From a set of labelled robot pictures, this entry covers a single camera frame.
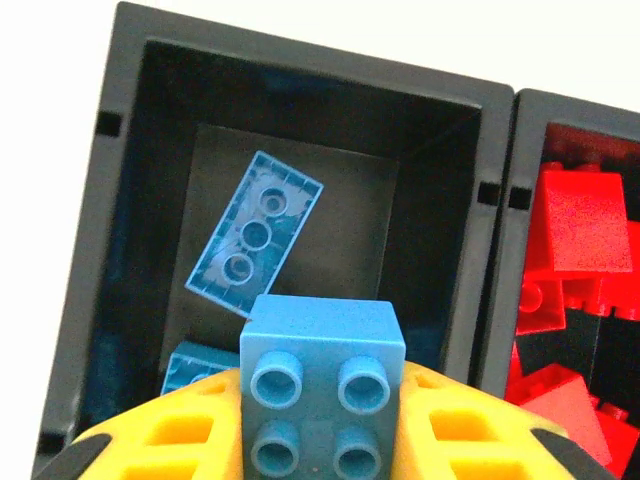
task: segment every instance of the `black plastic bin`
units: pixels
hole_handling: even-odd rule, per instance
[[[497,396],[507,383],[541,163],[596,162],[602,171],[621,173],[627,217],[640,221],[640,114],[533,90],[520,92],[516,105],[489,302],[478,324],[471,377],[473,385]],[[580,372],[594,395],[630,411],[630,422],[640,424],[640,322],[566,312],[566,330],[517,338],[523,372],[561,363]]]
[[[244,319],[184,283],[256,150],[325,186],[272,292],[390,300],[409,359],[466,382],[512,102],[120,4],[40,451],[157,395],[181,340],[237,351]]]

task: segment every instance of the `red lego brick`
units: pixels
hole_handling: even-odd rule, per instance
[[[600,168],[599,163],[583,163],[575,168],[579,172],[591,172],[591,173],[601,173],[602,168]]]
[[[622,478],[638,443],[640,431],[603,411],[596,412],[596,416],[612,457],[606,467],[616,477]]]
[[[640,156],[640,144],[637,142],[557,123],[547,128],[545,143],[556,155],[566,155],[577,147],[581,151],[588,150],[601,157],[613,157],[619,160]]]
[[[611,462],[587,386],[578,373],[549,365],[508,385],[505,399],[562,425],[601,465]]]
[[[610,403],[603,403],[599,410],[616,420],[620,420],[621,422],[626,422],[627,418],[629,418],[629,412],[616,407],[615,405],[611,405]]]
[[[562,282],[529,281],[525,273],[520,292],[516,335],[550,332],[566,328]]]
[[[640,320],[640,223],[627,222],[633,271],[563,282],[564,303],[593,315]]]
[[[543,164],[531,215],[529,279],[631,272],[622,177]]]
[[[520,354],[518,346],[513,342],[511,349],[511,363],[509,364],[509,376],[507,377],[507,385],[512,384],[522,378],[522,365],[520,364]]]

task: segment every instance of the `blue lego brick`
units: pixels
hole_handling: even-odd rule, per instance
[[[256,152],[186,288],[248,317],[256,297],[271,288],[322,189]]]
[[[389,302],[260,295],[240,336],[245,478],[389,478],[405,350]]]
[[[237,353],[182,342],[169,358],[160,395],[239,366],[240,355]]]

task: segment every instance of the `lego piece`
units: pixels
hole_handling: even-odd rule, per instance
[[[405,356],[391,304],[261,295],[250,320],[245,478],[388,478]]]
[[[185,287],[244,317],[266,293],[323,185],[256,152]]]
[[[633,260],[631,273],[613,273],[564,282],[565,304],[592,315],[640,320],[640,222],[627,222]]]
[[[525,274],[516,335],[564,330],[566,326],[562,282],[528,280]]]
[[[533,429],[566,435],[549,420],[406,362],[391,478],[574,478],[541,447]]]
[[[129,410],[80,435],[112,440],[82,480],[241,480],[240,371],[228,370]]]
[[[587,386],[579,374],[551,364],[509,385],[505,399],[562,425],[569,438],[601,465],[611,461]]]
[[[616,420],[620,420],[621,422],[626,422],[627,418],[629,418],[629,412],[616,407],[615,405],[611,405],[610,403],[603,403],[599,410]]]
[[[597,152],[591,152],[591,156],[595,160],[601,160]],[[583,163],[575,168],[578,172],[602,173],[602,167],[599,163]]]
[[[563,171],[558,163],[543,164],[529,238],[525,271],[530,279],[630,272],[621,176]]]
[[[566,155],[568,149],[590,150],[599,152],[604,157],[625,160],[640,156],[640,144],[632,140],[603,135],[600,132],[579,130],[557,123],[547,127],[547,143],[550,150],[558,155]]]
[[[507,385],[520,380],[522,378],[522,365],[520,364],[520,354],[518,353],[518,345],[513,342],[511,349],[511,363],[509,364],[509,376]]]
[[[612,460],[607,464],[607,469],[616,477],[622,478],[638,443],[640,431],[610,415],[606,409],[596,412],[596,416],[611,452]]]
[[[160,395],[239,366],[240,355],[237,353],[182,342],[169,358]]]

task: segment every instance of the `blue duplo brick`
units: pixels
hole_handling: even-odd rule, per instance
[[[197,343],[182,342],[169,358],[160,395],[173,392],[210,375],[237,368],[240,356]]]
[[[323,185],[257,152],[185,287],[244,317],[266,293]]]
[[[260,295],[240,336],[245,478],[388,478],[404,358],[389,302]]]

